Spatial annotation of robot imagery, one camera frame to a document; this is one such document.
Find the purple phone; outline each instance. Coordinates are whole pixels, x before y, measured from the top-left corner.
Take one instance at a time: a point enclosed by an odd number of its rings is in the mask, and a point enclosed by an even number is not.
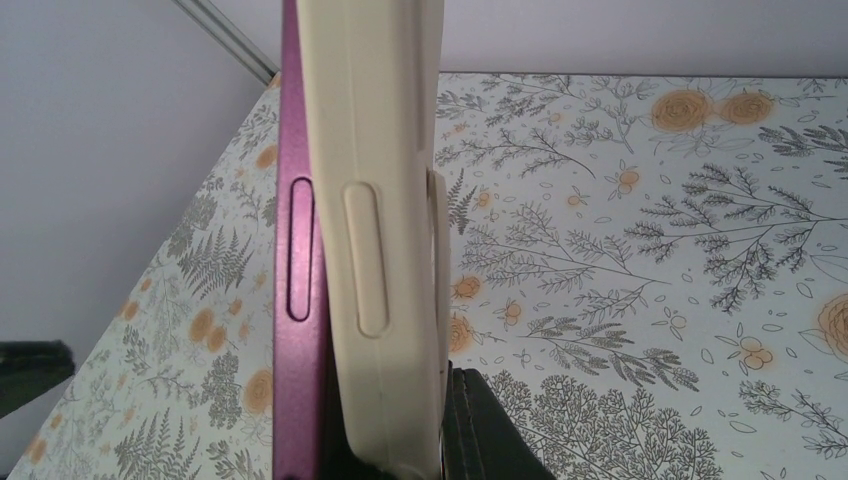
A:
[[[315,211],[296,0],[283,1],[274,305],[275,480],[317,478],[332,368],[324,247]]]

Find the beige silicone case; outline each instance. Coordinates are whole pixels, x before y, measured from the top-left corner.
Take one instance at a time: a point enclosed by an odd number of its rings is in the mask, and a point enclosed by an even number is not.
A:
[[[360,459],[401,479],[441,472],[447,214],[429,166],[443,8],[298,1],[345,430]]]

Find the phone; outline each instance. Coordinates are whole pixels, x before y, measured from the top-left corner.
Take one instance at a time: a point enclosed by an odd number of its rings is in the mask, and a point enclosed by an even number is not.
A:
[[[398,478],[439,478],[449,253],[430,166],[444,3],[297,7],[347,441]]]
[[[283,2],[274,299],[274,478],[319,478],[332,419],[324,245],[315,209],[297,2]]]

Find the leaf pattern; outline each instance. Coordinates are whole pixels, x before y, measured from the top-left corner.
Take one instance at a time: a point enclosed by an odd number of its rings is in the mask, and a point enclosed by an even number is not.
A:
[[[9,478],[273,478],[278,86]],[[451,358],[558,478],[844,478],[845,95],[442,76]]]

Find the volume button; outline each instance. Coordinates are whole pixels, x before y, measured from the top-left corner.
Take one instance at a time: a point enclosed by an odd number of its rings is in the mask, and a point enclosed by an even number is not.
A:
[[[312,299],[312,222],[315,218],[312,182],[298,178],[289,193],[288,310],[293,320],[302,322],[309,318]]]
[[[389,327],[386,276],[377,195],[367,183],[352,183],[343,192],[356,285],[357,324],[368,338]]]

